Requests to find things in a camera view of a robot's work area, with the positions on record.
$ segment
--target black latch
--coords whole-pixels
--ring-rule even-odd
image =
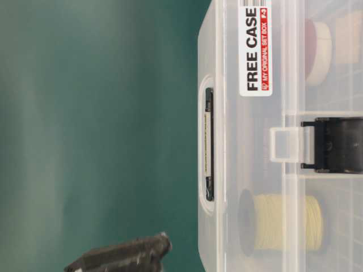
[[[316,118],[301,126],[314,127],[314,164],[301,168],[317,173],[363,173],[363,117]]]

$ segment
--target black object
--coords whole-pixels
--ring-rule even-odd
[[[160,272],[172,246],[165,233],[93,249],[64,268],[65,272]]]
[[[214,101],[213,89],[205,90],[205,112],[210,112],[210,176],[206,177],[206,200],[214,200]]]
[[[301,164],[301,168],[317,173],[363,173],[363,118],[316,118],[315,122],[302,122],[313,126],[314,164]]]

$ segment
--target spool of thread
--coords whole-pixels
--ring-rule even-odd
[[[256,250],[284,249],[284,218],[282,196],[277,194],[252,196],[244,190],[240,198],[240,244],[245,255]],[[306,250],[319,251],[323,244],[324,218],[320,203],[313,196],[305,198]]]
[[[332,38],[328,25],[306,20],[305,75],[308,86],[318,86],[325,80],[331,65]]]

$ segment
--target grid pattern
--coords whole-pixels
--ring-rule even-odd
[[[306,111],[362,111],[363,106],[363,22],[349,16],[354,11],[362,11],[363,3],[351,1],[313,1],[307,4],[307,17],[314,22],[324,22],[332,36],[332,64],[325,81],[316,87],[307,87],[305,93]],[[337,22],[344,28],[336,28]],[[336,51],[336,45],[344,43],[346,50]],[[358,52],[354,56],[349,52]],[[351,63],[342,63],[339,58],[352,58]]]
[[[308,0],[307,18],[328,25],[332,36],[332,64],[325,81],[317,87],[306,87],[305,111],[362,112],[363,111],[363,22],[349,16],[362,12],[361,0]],[[339,23],[346,22],[347,32],[341,36]],[[344,39],[346,54],[354,61],[343,63],[337,43]],[[309,272],[363,272],[363,177],[344,176],[306,179],[306,190],[316,191],[326,200],[330,234],[327,251],[308,253],[306,270]]]
[[[307,191],[323,195],[328,213],[328,247],[307,254],[307,271],[363,272],[363,177],[307,179]]]

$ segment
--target yellow thread spool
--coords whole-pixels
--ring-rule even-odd
[[[283,250],[285,233],[281,195],[257,195],[245,190],[240,199],[240,242],[246,255],[255,250]],[[306,250],[318,251],[322,247],[324,219],[318,200],[305,198]]]

